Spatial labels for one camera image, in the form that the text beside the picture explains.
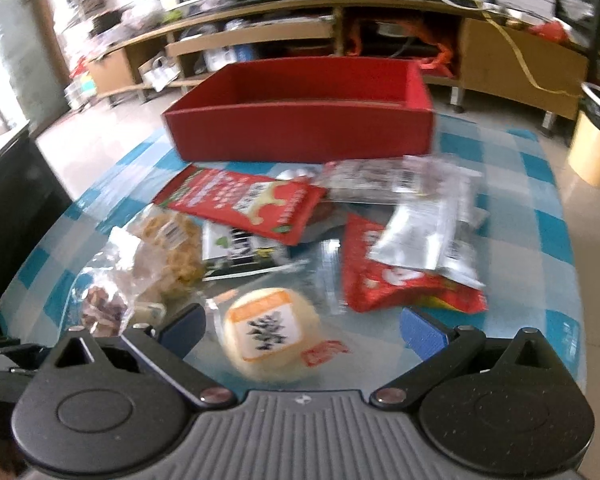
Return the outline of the vacuum packed sausages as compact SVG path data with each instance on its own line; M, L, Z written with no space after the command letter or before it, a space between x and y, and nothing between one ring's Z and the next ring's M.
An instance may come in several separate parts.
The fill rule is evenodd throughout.
M158 272L142 257L97 254L76 278L71 299L79 324L94 337L120 335L129 325L158 326L166 306L151 291Z

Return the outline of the yellow waffle cookie bag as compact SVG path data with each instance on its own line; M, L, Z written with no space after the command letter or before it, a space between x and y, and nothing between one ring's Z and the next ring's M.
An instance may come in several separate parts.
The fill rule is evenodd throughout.
M204 276L201 227L189 216L150 204L114 228L114 277L134 302L173 304Z

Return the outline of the red candy bag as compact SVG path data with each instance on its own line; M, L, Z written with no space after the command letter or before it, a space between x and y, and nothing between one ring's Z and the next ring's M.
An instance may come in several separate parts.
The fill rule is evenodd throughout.
M349 214L341 244L341 290L358 313L395 307L430 307L466 314L488 310L486 295L434 272L387 266L367 253L384 227Z

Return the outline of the round white pastry pack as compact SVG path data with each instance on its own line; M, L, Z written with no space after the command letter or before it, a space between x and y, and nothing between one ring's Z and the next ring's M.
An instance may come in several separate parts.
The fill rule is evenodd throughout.
M295 382L351 352L322 321L316 305L289 287L224 292L210 302L216 338L245 378Z

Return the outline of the Kaprons wafer pack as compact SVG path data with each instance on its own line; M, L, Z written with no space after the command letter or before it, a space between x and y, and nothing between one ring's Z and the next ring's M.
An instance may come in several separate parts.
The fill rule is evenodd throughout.
M231 226L205 221L201 237L201 257L206 267L204 281L268 274L291 263L302 249L303 246L286 246Z

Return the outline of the silver foil snack pack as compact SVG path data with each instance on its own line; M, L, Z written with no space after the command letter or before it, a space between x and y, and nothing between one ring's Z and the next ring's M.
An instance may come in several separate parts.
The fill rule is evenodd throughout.
M484 220L486 212L470 194L414 198L396 207L368 256L386 266L436 272L481 290L474 234Z

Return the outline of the red green snack bag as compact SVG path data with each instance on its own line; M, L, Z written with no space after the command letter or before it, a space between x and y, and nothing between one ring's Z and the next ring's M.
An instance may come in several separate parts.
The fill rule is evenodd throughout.
M226 169L187 166L154 197L160 207L296 246L326 190Z

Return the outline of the clear barcode snack bag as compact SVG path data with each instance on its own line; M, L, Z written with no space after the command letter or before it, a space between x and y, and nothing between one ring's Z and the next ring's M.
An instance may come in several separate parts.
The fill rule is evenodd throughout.
M450 156L404 155L328 162L312 183L335 203L394 206L455 191L460 182L475 183L481 177L480 171L458 166Z

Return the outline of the blue checkered tablecloth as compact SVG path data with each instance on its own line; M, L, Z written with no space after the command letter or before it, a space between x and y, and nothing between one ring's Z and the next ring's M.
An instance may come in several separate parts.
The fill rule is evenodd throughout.
M436 119L434 146L483 177L478 206L488 218L476 248L488 310L440 311L491 337L538 328L580 386L586 384L584 315L568 228L554 174L528 130L495 130L448 115ZM0 326L23 341L54 344L78 273L109 232L143 209L184 168L166 130L159 129L96 181L59 217L7 286Z

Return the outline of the yellow trash bin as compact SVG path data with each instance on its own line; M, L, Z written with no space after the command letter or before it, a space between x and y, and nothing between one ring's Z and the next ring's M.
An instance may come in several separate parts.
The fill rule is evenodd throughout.
M581 88L567 162L584 182L600 189L600 86L584 82Z

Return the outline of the red cardboard box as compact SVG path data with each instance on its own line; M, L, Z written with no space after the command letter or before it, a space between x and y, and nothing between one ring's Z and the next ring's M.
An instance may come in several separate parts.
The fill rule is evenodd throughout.
M393 58L230 64L162 117L186 162L423 155L434 137L434 109L418 65Z

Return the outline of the orange plastic bag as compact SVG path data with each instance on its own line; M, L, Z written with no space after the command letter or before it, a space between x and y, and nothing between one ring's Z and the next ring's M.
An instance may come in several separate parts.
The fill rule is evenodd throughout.
M455 37L421 18L350 18L342 23L343 53L414 61L424 75L457 78Z

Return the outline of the blue white carton box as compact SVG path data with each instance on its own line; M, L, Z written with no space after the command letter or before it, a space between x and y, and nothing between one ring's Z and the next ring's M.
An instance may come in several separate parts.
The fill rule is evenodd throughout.
M202 52L202 56L210 73L222 70L223 67L230 64L250 62L258 58L257 51L251 44L208 49Z

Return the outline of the wooden TV cabinet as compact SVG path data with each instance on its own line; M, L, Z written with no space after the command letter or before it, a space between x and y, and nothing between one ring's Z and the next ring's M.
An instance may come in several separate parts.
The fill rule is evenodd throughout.
M343 53L342 23L350 18L421 18L455 37L457 78L424 75L447 86L451 104L463 105L467 91L526 104L547 118L575 118L581 84L590 63L574 47L551 42L524 26L515 28L485 10L440 0L277 0L234 6L182 18L92 55L85 67L97 94L109 98L149 89L140 70L165 55L180 71L172 84L192 88L200 81L194 65L202 52L251 44L261 56Z

